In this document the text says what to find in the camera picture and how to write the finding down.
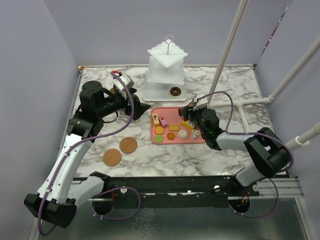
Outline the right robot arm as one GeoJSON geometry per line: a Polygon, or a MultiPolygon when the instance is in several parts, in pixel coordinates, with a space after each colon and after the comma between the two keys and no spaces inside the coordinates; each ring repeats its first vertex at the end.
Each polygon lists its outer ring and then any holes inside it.
{"type": "Polygon", "coordinates": [[[253,133],[227,132],[220,128],[216,111],[206,107],[193,110],[185,106],[178,109],[178,114],[185,121],[195,123],[195,128],[210,149],[237,150],[249,154],[252,164],[237,172],[229,184],[230,191],[236,196],[246,192],[250,184],[263,178],[273,178],[285,166],[293,164],[291,150],[268,127],[253,133]]]}

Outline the chocolate sprinkled donut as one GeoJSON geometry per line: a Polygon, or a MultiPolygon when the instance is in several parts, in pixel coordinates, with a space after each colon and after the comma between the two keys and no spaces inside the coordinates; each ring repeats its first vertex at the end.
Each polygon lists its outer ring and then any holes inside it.
{"type": "Polygon", "coordinates": [[[179,98],[182,94],[182,90],[181,88],[177,87],[177,86],[173,86],[170,90],[169,90],[169,95],[172,98],[179,98]]]}

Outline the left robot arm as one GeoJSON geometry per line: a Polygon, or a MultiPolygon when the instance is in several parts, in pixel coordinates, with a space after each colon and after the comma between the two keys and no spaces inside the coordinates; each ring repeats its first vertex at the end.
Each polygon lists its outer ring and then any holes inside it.
{"type": "Polygon", "coordinates": [[[129,121],[138,120],[151,106],[141,103],[130,83],[121,83],[126,95],[110,92],[98,81],[88,81],[79,94],[80,105],[68,123],[62,150],[46,180],[35,194],[27,194],[24,205],[37,218],[39,233],[46,236],[42,222],[68,227],[77,209],[92,197],[106,197],[110,176],[93,172],[76,187],[75,173],[94,141],[101,137],[104,117],[123,110],[129,121]]]}

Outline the white three-tier cake stand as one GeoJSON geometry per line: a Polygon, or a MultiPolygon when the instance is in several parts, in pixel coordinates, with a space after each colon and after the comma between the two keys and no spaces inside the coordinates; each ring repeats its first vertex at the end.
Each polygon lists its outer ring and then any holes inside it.
{"type": "Polygon", "coordinates": [[[182,102],[187,100],[185,86],[184,57],[188,54],[168,34],[158,45],[147,52],[150,54],[145,72],[143,97],[147,102],[182,102]],[[180,97],[171,97],[170,89],[179,87],[180,97]]]}

